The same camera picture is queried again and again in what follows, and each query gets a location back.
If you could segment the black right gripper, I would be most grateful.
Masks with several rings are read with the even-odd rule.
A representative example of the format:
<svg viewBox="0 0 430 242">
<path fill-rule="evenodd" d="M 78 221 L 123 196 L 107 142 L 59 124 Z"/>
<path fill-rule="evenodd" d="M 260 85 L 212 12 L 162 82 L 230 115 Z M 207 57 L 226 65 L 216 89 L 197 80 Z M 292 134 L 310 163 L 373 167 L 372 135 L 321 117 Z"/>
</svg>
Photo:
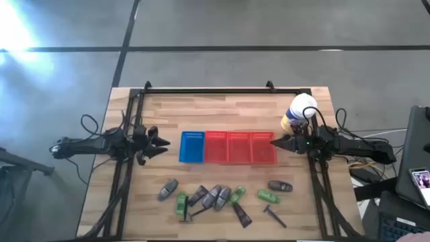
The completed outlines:
<svg viewBox="0 0 430 242">
<path fill-rule="evenodd" d="M 291 138 L 291 135 L 285 134 L 281 138 L 271 140 L 270 143 L 277 148 L 294 152 L 294 145 L 286 144 Z M 307 128 L 297 129 L 293 138 L 296 143 L 296 152 L 298 154 L 319 154 L 319 137 L 314 132 L 309 131 Z"/>
</svg>

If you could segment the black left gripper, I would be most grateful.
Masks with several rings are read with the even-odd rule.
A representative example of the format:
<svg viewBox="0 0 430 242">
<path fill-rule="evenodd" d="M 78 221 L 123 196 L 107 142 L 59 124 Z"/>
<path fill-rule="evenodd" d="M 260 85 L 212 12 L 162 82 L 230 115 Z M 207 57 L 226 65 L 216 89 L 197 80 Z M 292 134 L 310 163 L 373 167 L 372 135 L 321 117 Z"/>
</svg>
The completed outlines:
<svg viewBox="0 0 430 242">
<path fill-rule="evenodd" d="M 163 146 L 170 145 L 170 142 L 159 137 L 159 130 L 156 126 L 147 129 L 144 125 L 134 128 L 132 134 L 133 148 L 139 165 L 145 165 L 145 158 L 152 159 L 167 151 Z"/>
</svg>

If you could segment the grey travel bottle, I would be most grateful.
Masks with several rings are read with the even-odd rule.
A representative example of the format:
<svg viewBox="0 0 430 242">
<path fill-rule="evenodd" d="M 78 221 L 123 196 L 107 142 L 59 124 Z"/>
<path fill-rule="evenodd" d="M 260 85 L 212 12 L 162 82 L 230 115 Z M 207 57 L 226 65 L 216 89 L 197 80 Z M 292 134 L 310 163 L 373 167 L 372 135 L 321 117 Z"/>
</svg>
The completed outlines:
<svg viewBox="0 0 430 242">
<path fill-rule="evenodd" d="M 162 202 L 166 200 L 178 187 L 179 182 L 176 179 L 170 179 L 157 195 L 157 200 Z"/>
<path fill-rule="evenodd" d="M 220 193 L 219 193 L 219 195 L 218 195 L 218 197 L 214 203 L 214 210 L 216 212 L 219 212 L 223 209 L 223 207 L 225 206 L 225 204 L 227 203 L 227 201 L 229 199 L 230 193 L 231 193 L 231 188 L 228 186 L 224 186 L 221 189 L 221 191 L 220 191 Z"/>
<path fill-rule="evenodd" d="M 268 182 L 268 188 L 277 192 L 292 192 L 293 186 L 285 181 L 271 180 Z"/>
<path fill-rule="evenodd" d="M 220 191 L 221 185 L 215 185 L 202 199 L 202 206 L 204 208 L 210 208 L 215 203 Z"/>
</svg>

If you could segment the green travel bottle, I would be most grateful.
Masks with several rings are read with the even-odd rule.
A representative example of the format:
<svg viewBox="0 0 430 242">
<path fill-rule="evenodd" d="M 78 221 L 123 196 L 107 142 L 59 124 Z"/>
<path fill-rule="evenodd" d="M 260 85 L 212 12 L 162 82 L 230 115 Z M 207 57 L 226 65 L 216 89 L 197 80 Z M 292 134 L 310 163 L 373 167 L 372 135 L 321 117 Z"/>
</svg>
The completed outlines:
<svg viewBox="0 0 430 242">
<path fill-rule="evenodd" d="M 257 192 L 257 197 L 269 203 L 279 204 L 280 198 L 267 190 L 260 189 Z"/>
<path fill-rule="evenodd" d="M 187 194 L 185 192 L 178 193 L 176 204 L 175 204 L 176 215 L 183 216 L 185 214 L 186 206 L 187 206 Z"/>
<path fill-rule="evenodd" d="M 236 204 L 246 193 L 246 188 L 244 186 L 238 186 L 234 192 L 230 194 L 229 204 Z"/>
</svg>

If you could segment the dark travel tube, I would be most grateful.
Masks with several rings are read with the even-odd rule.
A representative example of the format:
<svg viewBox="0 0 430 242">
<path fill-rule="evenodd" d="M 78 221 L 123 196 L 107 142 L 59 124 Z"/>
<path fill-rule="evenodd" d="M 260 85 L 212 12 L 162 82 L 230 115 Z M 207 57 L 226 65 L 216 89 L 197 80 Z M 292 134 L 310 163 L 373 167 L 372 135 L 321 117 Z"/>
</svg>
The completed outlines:
<svg viewBox="0 0 430 242">
<path fill-rule="evenodd" d="M 199 188 L 193 193 L 193 195 L 188 199 L 187 205 L 194 206 L 198 201 L 200 201 L 206 194 L 208 190 L 204 186 L 199 186 Z"/>
<path fill-rule="evenodd" d="M 253 222 L 251 217 L 245 212 L 245 210 L 241 207 L 239 203 L 234 203 L 232 206 L 234 208 L 234 212 L 238 216 L 242 227 L 248 227 Z"/>
</svg>

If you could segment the red plastic basket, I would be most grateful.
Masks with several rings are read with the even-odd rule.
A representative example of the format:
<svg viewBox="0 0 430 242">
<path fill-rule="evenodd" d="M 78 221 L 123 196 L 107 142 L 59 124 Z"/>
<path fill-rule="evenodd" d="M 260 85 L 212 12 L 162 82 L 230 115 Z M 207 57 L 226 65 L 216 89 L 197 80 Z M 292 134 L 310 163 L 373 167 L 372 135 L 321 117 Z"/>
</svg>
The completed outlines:
<svg viewBox="0 0 430 242">
<path fill-rule="evenodd" d="M 271 144 L 275 134 L 273 132 L 251 133 L 251 156 L 254 164 L 276 164 L 276 148 Z"/>
<path fill-rule="evenodd" d="M 251 163 L 251 133 L 250 132 L 229 132 L 228 141 L 228 162 L 231 164 Z"/>
<path fill-rule="evenodd" d="M 204 161 L 206 163 L 226 163 L 227 151 L 227 132 L 205 132 Z"/>
</svg>

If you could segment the blue plastic basket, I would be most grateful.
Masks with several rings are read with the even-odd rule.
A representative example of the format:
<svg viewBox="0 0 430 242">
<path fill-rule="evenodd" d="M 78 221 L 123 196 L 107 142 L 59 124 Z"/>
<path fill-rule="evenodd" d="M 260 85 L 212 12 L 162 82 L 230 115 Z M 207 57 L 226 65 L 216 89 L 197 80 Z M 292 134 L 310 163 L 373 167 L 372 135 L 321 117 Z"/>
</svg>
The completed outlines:
<svg viewBox="0 0 430 242">
<path fill-rule="evenodd" d="M 179 161 L 182 163 L 204 162 L 205 133 L 183 131 L 179 149 Z"/>
</svg>

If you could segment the Lysol wipes canister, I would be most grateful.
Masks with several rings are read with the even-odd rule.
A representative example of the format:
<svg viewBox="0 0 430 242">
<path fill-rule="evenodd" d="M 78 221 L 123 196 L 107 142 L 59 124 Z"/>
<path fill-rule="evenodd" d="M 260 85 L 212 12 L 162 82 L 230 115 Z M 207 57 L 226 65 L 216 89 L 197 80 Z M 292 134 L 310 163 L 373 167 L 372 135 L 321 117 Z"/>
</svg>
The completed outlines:
<svg viewBox="0 0 430 242">
<path fill-rule="evenodd" d="M 297 128 L 310 120 L 316 113 L 316 100 L 306 93 L 297 95 L 291 102 L 281 120 L 281 127 L 286 132 L 293 132 Z"/>
</svg>

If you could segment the black power adapter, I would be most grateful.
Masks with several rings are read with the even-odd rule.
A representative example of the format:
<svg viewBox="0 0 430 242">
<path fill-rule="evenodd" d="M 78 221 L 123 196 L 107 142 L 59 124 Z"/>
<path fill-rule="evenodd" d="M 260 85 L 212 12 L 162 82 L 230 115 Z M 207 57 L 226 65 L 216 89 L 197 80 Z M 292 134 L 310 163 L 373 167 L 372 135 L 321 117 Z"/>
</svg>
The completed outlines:
<svg viewBox="0 0 430 242">
<path fill-rule="evenodd" d="M 349 173 L 351 177 L 363 181 L 365 183 L 373 183 L 375 175 L 365 169 L 350 169 Z"/>
</svg>

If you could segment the black laptop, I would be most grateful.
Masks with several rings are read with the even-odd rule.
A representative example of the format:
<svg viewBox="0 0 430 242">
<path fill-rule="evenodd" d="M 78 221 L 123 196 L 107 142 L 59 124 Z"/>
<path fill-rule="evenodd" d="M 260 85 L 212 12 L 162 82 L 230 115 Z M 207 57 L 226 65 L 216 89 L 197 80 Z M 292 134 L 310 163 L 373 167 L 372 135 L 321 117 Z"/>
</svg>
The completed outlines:
<svg viewBox="0 0 430 242">
<path fill-rule="evenodd" d="M 430 171 L 430 108 L 411 108 L 406 136 L 398 171 L 396 192 L 401 197 L 422 207 L 427 207 L 414 184 L 411 169 Z"/>
</svg>

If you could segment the grey metal stand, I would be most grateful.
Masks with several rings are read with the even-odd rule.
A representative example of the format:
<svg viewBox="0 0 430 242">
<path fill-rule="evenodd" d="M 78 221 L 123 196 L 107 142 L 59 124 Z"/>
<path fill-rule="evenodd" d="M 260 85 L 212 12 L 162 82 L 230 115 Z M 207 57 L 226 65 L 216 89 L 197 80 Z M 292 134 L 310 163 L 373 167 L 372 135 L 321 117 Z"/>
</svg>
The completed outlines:
<svg viewBox="0 0 430 242">
<path fill-rule="evenodd" d="M 11 154 L 3 147 L 0 147 L 0 161 L 12 165 L 20 165 L 31 169 L 32 171 L 40 171 L 44 175 L 51 175 L 54 171 L 53 167 L 37 163 L 35 161 L 20 157 L 18 155 Z"/>
</svg>

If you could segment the smartphone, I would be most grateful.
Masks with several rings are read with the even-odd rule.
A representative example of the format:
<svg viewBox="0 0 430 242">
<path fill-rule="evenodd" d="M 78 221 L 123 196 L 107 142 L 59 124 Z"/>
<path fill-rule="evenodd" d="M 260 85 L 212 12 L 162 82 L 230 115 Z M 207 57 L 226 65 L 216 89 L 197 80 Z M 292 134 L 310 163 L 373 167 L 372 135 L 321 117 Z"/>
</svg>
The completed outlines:
<svg viewBox="0 0 430 242">
<path fill-rule="evenodd" d="M 427 168 L 416 168 L 410 169 L 409 173 L 425 207 L 430 209 L 430 171 Z"/>
</svg>

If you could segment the black keyboard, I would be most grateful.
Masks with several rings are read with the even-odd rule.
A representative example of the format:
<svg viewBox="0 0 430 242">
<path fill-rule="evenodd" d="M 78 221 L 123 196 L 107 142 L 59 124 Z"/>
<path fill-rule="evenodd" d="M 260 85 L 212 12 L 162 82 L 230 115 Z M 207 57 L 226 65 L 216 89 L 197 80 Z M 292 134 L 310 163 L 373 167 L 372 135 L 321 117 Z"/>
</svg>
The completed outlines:
<svg viewBox="0 0 430 242">
<path fill-rule="evenodd" d="M 399 238 L 412 233 L 430 232 L 430 226 L 406 220 L 400 217 L 380 215 L 378 223 L 378 239 L 385 242 L 396 242 Z"/>
</svg>

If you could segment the person's hand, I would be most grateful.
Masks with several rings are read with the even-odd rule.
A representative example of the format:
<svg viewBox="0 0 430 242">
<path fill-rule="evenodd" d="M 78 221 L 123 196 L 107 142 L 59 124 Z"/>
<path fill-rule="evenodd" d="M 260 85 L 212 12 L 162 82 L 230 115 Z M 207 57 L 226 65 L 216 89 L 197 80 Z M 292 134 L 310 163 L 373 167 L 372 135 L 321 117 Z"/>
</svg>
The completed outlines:
<svg viewBox="0 0 430 242">
<path fill-rule="evenodd" d="M 396 242 L 430 242 L 430 232 L 409 233 L 399 238 Z"/>
</svg>

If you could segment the black metal rig frame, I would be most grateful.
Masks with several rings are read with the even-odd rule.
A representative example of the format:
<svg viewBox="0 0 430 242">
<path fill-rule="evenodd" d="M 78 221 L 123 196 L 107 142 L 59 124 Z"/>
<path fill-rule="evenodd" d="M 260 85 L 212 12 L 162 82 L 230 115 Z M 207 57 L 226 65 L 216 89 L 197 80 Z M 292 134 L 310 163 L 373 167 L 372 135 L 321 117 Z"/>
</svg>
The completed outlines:
<svg viewBox="0 0 430 242">
<path fill-rule="evenodd" d="M 160 136 L 171 144 L 168 151 L 149 159 L 144 166 L 134 165 L 123 223 L 112 221 L 110 239 L 125 241 L 155 240 L 296 240 L 319 239 L 322 229 L 329 229 L 329 218 L 319 221 L 304 155 L 277 151 L 273 165 L 185 164 L 179 161 L 181 133 L 186 130 L 271 131 L 281 136 L 280 122 L 294 98 L 292 89 L 278 87 L 167 89 L 149 88 L 137 96 L 135 88 L 112 90 L 105 117 L 106 128 L 120 122 L 120 110 L 131 108 L 140 113 L 146 126 L 157 126 Z M 194 216 L 192 223 L 181 224 L 175 213 L 175 196 L 163 202 L 157 194 L 170 179 L 179 182 L 179 191 L 193 194 L 199 186 L 220 184 L 244 186 L 241 207 L 252 223 L 243 228 L 232 206 L 220 212 L 207 210 Z M 293 186 L 292 192 L 277 192 L 268 182 L 280 180 Z M 257 197 L 267 190 L 280 198 L 279 204 Z M 267 205 L 286 223 L 283 228 L 264 213 Z"/>
</svg>

